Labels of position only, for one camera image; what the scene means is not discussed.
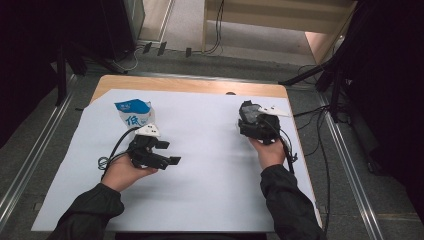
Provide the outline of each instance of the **white tabletop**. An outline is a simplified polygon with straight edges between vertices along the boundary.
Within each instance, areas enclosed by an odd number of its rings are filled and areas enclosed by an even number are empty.
[[[127,130],[114,103],[131,99],[152,103],[159,140],[171,143],[168,149],[154,152],[182,158],[177,166],[168,166],[123,191],[125,212],[110,221],[108,230],[273,232],[259,186],[257,153],[236,125],[244,101],[291,114],[288,100],[140,90],[111,90],[84,110],[33,231],[52,231],[73,200],[100,181],[98,158],[109,156]],[[280,125],[299,157],[294,163],[298,186],[315,203],[293,118],[280,117]],[[130,140],[126,138],[120,149],[126,149]]]

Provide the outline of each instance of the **person's left hand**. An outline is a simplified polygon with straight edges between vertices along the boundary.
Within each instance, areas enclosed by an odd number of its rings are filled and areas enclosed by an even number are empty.
[[[138,179],[149,176],[157,171],[157,169],[150,167],[134,167],[128,154],[124,154],[110,164],[102,179],[102,183],[121,192],[135,183]]]

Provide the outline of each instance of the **black jacket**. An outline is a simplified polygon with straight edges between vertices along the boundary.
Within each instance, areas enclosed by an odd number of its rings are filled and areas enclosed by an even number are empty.
[[[326,239],[311,201],[297,187],[296,178],[282,165],[266,168],[261,189],[281,239]],[[103,239],[109,220],[124,211],[121,194],[99,183],[78,196],[59,219],[51,239]]]

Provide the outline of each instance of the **metal rail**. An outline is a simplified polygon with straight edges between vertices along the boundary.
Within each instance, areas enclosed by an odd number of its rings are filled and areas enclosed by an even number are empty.
[[[323,94],[319,93],[318,96],[322,106],[329,104],[327,98]],[[347,179],[350,183],[350,187],[352,188],[353,195],[355,197],[356,203],[358,204],[359,212],[361,213],[365,228],[368,231],[368,235],[370,236],[370,239],[383,240],[384,237],[378,224],[377,217],[374,213],[370,201],[368,200],[367,194],[365,193],[364,187],[362,186],[361,180],[359,179],[358,173],[356,172],[355,165],[349,154],[340,128],[333,122],[333,119],[328,114],[326,115],[326,121],[328,127],[330,128],[333,140],[336,144],[337,151],[339,152],[340,159],[346,171]]]
[[[68,105],[72,99],[73,89],[77,82],[76,76],[72,75],[68,81],[68,95],[63,100],[62,104],[57,106],[46,125],[43,128],[40,136],[32,147],[30,153],[22,164],[21,169],[4,195],[0,203],[0,233],[3,231],[13,209],[18,203],[26,185],[28,184],[35,168],[40,161],[44,150],[46,149],[50,139],[52,138],[57,126],[60,123]]]

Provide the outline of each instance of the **hand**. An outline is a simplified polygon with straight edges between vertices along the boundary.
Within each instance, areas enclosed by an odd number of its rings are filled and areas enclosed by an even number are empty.
[[[276,139],[270,145],[264,145],[253,138],[249,138],[249,141],[256,151],[258,151],[259,163],[262,169],[284,163],[286,154],[284,153],[283,143],[281,143],[280,139]]]
[[[135,168],[128,154],[124,154],[110,164],[102,179],[102,183],[121,192],[135,183],[138,179],[149,176],[157,171],[157,169],[150,167]]]

